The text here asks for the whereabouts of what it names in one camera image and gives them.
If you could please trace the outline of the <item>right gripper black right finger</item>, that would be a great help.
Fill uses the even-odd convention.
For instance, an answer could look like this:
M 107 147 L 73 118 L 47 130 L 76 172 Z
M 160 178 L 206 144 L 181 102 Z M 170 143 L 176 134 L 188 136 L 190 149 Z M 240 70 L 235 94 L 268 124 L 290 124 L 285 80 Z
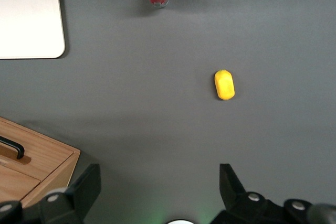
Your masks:
M 211 223 L 308 223 L 312 203 L 287 199 L 279 206 L 259 193 L 246 191 L 230 164 L 220 164 L 219 191 L 225 209 Z

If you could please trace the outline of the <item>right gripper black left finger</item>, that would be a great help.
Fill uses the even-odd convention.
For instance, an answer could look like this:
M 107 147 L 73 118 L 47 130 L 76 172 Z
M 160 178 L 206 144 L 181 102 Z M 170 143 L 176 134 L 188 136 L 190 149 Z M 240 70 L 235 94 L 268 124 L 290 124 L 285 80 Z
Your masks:
M 23 223 L 84 223 L 101 192 L 99 164 L 90 164 L 67 188 L 50 191 L 23 210 Z

